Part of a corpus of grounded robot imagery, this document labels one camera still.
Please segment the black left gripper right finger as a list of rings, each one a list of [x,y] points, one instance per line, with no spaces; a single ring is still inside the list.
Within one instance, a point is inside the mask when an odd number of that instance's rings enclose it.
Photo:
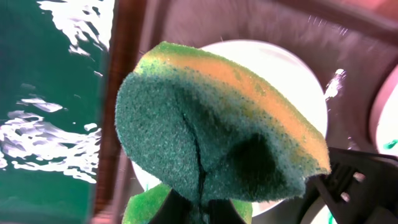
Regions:
[[[329,151],[331,173],[311,179],[319,197],[300,222],[397,224],[397,157]]]

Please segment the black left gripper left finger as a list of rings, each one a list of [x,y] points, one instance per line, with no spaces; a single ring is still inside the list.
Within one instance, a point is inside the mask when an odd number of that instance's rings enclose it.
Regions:
[[[171,190],[148,224],[246,224],[231,200],[210,200],[207,205],[195,205],[175,190]]]

